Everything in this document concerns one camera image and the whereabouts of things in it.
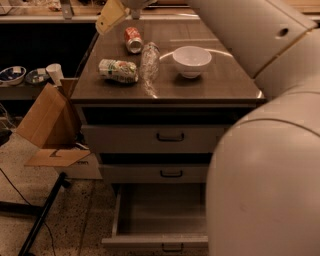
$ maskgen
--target floor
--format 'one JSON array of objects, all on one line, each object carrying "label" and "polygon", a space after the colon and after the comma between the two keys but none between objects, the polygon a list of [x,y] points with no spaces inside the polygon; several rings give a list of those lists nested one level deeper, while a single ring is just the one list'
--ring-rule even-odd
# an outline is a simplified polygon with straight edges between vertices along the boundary
[{"label": "floor", "polygon": [[[31,204],[42,206],[58,174],[49,167],[24,167],[38,150],[18,134],[0,147],[0,168]],[[79,255],[166,255],[162,252],[111,251],[101,239],[111,237],[115,197],[102,180],[69,180],[71,186],[60,189],[46,218],[52,238],[43,226],[30,249],[37,256]],[[0,173],[0,201],[24,203],[5,176]],[[0,215],[0,256],[16,256],[34,223],[33,217]],[[206,251],[177,255],[205,256]]]}]

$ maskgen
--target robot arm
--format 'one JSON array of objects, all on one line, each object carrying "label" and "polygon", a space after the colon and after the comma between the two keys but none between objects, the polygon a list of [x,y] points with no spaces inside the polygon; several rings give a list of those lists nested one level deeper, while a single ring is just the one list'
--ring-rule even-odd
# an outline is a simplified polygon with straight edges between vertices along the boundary
[{"label": "robot arm", "polygon": [[[122,0],[132,9],[147,2]],[[317,24],[280,0],[187,3],[269,100],[215,149],[206,193],[210,255],[319,256]]]}]

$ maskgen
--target soda can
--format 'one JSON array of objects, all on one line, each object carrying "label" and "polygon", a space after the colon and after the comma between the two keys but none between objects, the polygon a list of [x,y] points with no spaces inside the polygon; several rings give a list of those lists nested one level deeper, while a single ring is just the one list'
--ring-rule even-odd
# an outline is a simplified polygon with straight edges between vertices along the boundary
[{"label": "soda can", "polygon": [[138,68],[135,63],[129,61],[102,59],[99,63],[99,74],[105,79],[120,83],[138,81]]},{"label": "soda can", "polygon": [[143,48],[143,40],[137,28],[128,27],[124,31],[126,47],[131,53],[140,53]]}]

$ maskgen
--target white cup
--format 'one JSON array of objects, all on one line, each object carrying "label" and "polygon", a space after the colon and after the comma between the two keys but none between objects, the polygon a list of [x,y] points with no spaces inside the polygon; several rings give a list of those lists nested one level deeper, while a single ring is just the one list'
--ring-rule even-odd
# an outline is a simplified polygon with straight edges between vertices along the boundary
[{"label": "white cup", "polygon": [[48,67],[46,67],[46,71],[49,73],[55,85],[61,85],[60,79],[63,79],[64,77],[60,64],[50,64]]}]

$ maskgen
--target cable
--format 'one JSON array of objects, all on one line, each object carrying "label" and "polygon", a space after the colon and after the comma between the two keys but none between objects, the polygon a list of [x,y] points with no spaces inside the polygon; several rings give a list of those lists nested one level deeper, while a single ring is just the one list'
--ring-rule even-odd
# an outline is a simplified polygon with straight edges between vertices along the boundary
[{"label": "cable", "polygon": [[[21,196],[21,198],[28,204],[28,205],[31,205],[32,204],[27,200],[25,199],[25,197],[20,193],[20,191],[13,185],[13,183],[11,182],[11,180],[8,178],[8,176],[5,174],[5,172],[0,168],[0,171],[2,172],[3,176],[7,179],[7,181],[10,183],[10,185],[14,188],[14,190]],[[44,222],[44,225],[47,227],[48,231],[49,231],[49,235],[50,235],[50,238],[51,238],[51,246],[52,246],[52,251],[53,251],[53,255],[56,256],[56,252],[55,252],[55,249],[54,249],[54,241],[53,241],[53,236],[52,236],[52,233],[51,233],[51,230],[49,228],[49,226],[47,225],[47,223]]]}]

